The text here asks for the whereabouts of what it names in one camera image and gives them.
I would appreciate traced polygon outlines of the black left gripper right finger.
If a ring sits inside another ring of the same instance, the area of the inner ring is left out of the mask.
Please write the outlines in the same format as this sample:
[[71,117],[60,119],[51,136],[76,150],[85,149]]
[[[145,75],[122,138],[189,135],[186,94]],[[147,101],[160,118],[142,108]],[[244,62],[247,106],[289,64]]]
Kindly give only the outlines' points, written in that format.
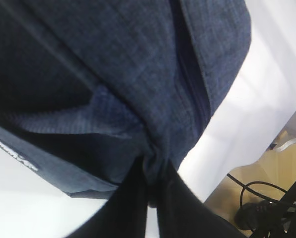
[[189,189],[171,163],[156,187],[161,238],[243,238],[237,228],[210,211]]

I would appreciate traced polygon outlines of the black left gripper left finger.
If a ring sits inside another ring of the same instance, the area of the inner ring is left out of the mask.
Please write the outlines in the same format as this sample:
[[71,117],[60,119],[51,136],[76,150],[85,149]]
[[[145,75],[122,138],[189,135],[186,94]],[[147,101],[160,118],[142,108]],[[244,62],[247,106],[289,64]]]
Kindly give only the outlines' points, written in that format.
[[110,199],[70,238],[144,238],[146,234],[148,188],[143,160],[137,158]]

